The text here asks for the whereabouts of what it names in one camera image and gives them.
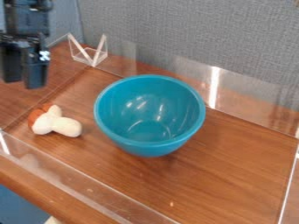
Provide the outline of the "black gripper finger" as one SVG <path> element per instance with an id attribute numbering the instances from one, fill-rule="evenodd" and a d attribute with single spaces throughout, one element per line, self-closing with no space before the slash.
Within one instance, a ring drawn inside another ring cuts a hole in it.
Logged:
<path id="1" fill-rule="evenodd" d="M 22 80 L 22 55 L 20 51 L 8 46 L 0 47 L 0 60 L 4 82 L 18 82 Z"/>
<path id="2" fill-rule="evenodd" d="M 26 48 L 23 55 L 23 81 L 28 89 L 42 88 L 47 84 L 51 53 L 47 50 Z"/>

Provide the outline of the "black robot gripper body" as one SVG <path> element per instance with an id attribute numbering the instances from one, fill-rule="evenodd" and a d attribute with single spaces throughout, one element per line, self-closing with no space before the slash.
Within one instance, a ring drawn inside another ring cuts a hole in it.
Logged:
<path id="1" fill-rule="evenodd" d="M 30 47 L 40 61 L 50 61 L 46 38 L 51 35 L 50 12 L 52 0 L 3 0 L 4 29 L 0 30 L 0 46 L 18 49 Z"/>

